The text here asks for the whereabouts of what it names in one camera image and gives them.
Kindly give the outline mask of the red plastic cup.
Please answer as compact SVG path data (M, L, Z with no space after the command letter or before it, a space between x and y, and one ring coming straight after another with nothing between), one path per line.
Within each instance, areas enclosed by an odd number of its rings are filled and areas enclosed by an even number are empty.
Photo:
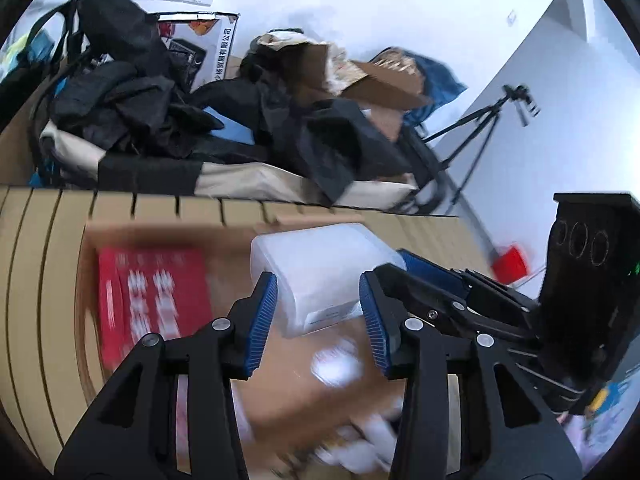
M526 255L518 245L499 249L492 257L490 267L496 280L503 285L511 285L529 274Z

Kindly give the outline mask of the open brown cardboard box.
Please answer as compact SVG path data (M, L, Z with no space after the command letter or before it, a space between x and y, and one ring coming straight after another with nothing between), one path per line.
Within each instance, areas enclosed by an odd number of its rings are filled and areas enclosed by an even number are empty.
M381 61L352 60L333 42L296 30L273 30L254 45L279 64L279 74L300 105L330 99L356 102L387 139L397 141L402 118L431 104L416 63L393 51Z

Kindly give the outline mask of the brown cardboard tray box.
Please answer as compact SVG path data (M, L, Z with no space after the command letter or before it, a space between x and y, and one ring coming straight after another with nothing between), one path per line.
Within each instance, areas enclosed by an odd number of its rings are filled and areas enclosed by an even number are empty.
M209 317L228 313L235 300L253 289L250 279L250 243L271 232L269 224L216 226L204 222L90 222L82 236L76 280L76 359L86 400L101 390L89 374L91 365L101 369L102 380L111 367L100 356L88 356L98 346L81 327L89 321L99 330L98 252L105 247L189 246L204 256L209 286ZM315 374L317 365L331 351L352 348L360 374L345 385L330 386ZM260 367L246 382L237 382L236 393L250 424L252 437L243 443L250 471L260 471L286 452L311 448L338 427L364 422L389 410L402 397L405 384L390 382L374 365L362 318L333 325L320 332L285 338L279 327L269 332Z

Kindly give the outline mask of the blue bag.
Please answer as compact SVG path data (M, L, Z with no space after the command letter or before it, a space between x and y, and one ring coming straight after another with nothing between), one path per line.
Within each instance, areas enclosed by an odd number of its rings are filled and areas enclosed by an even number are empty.
M409 127L423 124L431 114L456 100L468 88L447 65L398 47L384 49L370 62L396 72L421 76L422 94L430 102L404 115L402 122Z

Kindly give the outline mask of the small white sachet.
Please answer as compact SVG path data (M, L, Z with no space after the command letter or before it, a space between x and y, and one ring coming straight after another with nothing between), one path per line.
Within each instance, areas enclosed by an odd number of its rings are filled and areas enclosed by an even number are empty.
M356 341L342 338L333 347L317 351L311 359L311 374L327 387L339 389L363 375L363 362Z

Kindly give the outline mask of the white printed carton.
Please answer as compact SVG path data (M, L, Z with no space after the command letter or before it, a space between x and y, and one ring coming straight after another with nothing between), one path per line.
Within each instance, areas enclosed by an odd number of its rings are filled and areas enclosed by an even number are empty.
M226 78L239 14L164 12L154 18L185 92Z

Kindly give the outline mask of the red printed box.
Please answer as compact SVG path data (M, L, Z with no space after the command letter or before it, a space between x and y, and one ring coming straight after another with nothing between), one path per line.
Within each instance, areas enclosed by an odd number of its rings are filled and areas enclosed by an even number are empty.
M111 372L146 334L190 336L213 318L196 248L107 247L98 265L101 359Z

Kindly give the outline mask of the beige mattress cushion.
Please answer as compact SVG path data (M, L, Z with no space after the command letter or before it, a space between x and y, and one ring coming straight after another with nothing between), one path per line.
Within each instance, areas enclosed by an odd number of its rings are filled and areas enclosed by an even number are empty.
M48 122L41 145L78 185L101 191L328 205L387 210L418 190L412 174L395 181L355 181L336 200L317 185L283 169L251 162L221 165L107 154Z

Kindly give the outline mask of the black clothes pile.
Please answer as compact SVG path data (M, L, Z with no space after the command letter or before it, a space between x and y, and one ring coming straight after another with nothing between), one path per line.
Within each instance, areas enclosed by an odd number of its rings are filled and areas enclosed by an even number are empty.
M47 123L107 154L260 162L311 180L331 200L355 181L413 175L399 141L356 102L298 104L279 64L255 45L236 76L188 93L154 15L132 0L77 0L74 9L88 46L70 57Z

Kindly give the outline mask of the translucent white plastic box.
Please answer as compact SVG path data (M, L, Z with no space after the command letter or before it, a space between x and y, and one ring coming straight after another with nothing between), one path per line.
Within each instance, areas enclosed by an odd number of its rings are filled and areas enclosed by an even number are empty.
M390 263L407 267L400 253L361 223L258 235L250 244L250 277L277 278L274 322L294 338L362 315L361 274Z

